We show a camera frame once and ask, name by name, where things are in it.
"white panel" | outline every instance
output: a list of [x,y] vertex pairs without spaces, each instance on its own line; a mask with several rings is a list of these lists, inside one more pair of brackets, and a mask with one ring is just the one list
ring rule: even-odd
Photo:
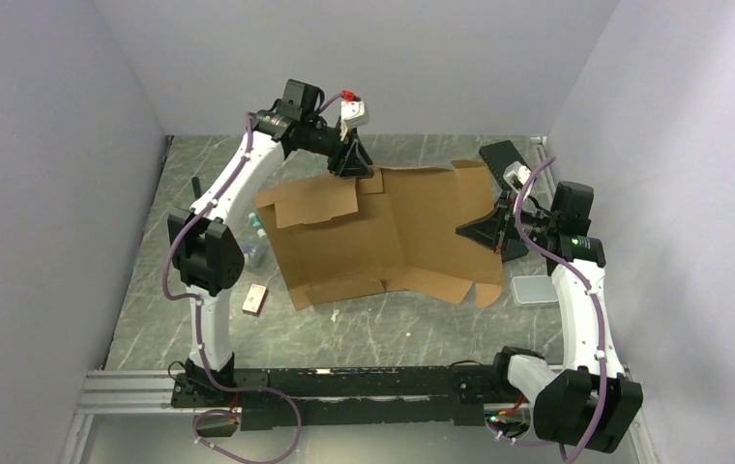
[[735,462],[735,2],[622,1],[549,136],[662,462]]
[[96,0],[169,133],[239,133],[288,77],[369,133],[545,134],[617,0]]
[[90,1],[0,1],[0,463],[52,463],[103,362],[162,128]]

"black metal base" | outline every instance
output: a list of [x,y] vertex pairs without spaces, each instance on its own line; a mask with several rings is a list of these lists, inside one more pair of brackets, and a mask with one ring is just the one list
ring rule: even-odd
[[[484,424],[485,403],[513,403],[520,393],[502,383],[490,365],[356,367],[332,369],[236,369],[238,386],[268,386],[297,403],[303,425],[452,421]],[[175,408],[227,408],[234,393],[203,394],[177,376]],[[294,426],[288,403],[268,393],[245,392],[242,430]]]

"flattened cardboard box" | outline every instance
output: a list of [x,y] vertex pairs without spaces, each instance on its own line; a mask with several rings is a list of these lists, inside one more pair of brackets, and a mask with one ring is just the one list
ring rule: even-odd
[[296,309],[396,290],[476,306],[502,291],[498,254],[456,235],[492,209],[480,161],[455,169],[375,167],[371,179],[323,175],[255,197]]

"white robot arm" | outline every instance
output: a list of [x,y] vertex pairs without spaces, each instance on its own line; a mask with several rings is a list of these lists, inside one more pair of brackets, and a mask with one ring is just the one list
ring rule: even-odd
[[[187,292],[200,297],[190,299],[192,347],[187,369],[210,368],[217,371],[219,379],[223,378],[224,370],[229,373],[233,370],[233,345],[228,330],[229,292],[223,290],[239,278],[244,258],[229,226],[240,220],[253,196],[282,166],[287,155],[305,149],[327,156],[328,168],[337,176],[372,175],[371,160],[356,132],[357,127],[368,122],[365,103],[344,91],[317,107],[323,95],[316,87],[289,80],[282,99],[272,108],[249,115],[250,130],[211,187],[188,211],[175,211],[169,217],[169,237],[173,243],[194,215],[205,211],[192,230],[187,231],[172,259],[187,284]],[[343,98],[339,120],[335,128],[328,128],[321,111],[338,97]],[[200,328],[195,325],[197,305],[202,306]],[[207,366],[200,356],[198,329],[202,332]]]
[[[561,372],[530,350],[505,347],[493,362],[496,376],[521,391],[533,408],[539,438],[612,452],[641,406],[640,385],[630,381],[615,353],[603,299],[606,260],[599,239],[588,236],[592,188],[558,184],[549,210],[529,196],[538,173],[512,142],[485,145],[481,158],[502,188],[493,211],[461,225],[456,233],[500,252],[528,245],[547,258],[561,309],[564,359]],[[525,199],[535,213],[521,208]]]

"marble tabletop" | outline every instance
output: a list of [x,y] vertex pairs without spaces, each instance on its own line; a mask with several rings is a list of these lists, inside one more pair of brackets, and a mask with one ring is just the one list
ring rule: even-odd
[[[162,297],[161,270],[168,249],[170,208],[193,201],[191,177],[209,186],[236,152],[241,136],[177,136],[162,170],[146,221],[132,279],[114,332],[106,369],[166,368],[184,361],[191,345],[188,303]],[[529,137],[473,135],[364,135],[374,162],[393,166],[450,167],[455,159],[477,159],[480,145],[510,139],[531,166],[538,155]],[[325,159],[293,154],[262,187],[324,172]],[[535,195],[548,206],[547,185]],[[257,240],[246,218],[232,225],[239,242]],[[230,331],[238,367],[329,367],[433,365],[462,360],[490,363],[503,346],[533,349],[551,363],[562,358],[561,315],[557,304],[522,307],[508,288],[513,276],[543,275],[544,260],[529,254],[506,263],[504,292],[490,307],[473,304],[474,291],[461,304],[414,292],[373,295],[294,309],[269,250],[261,267],[246,270],[231,291]],[[176,272],[172,291],[184,289]],[[266,285],[261,315],[242,312],[252,283]]]

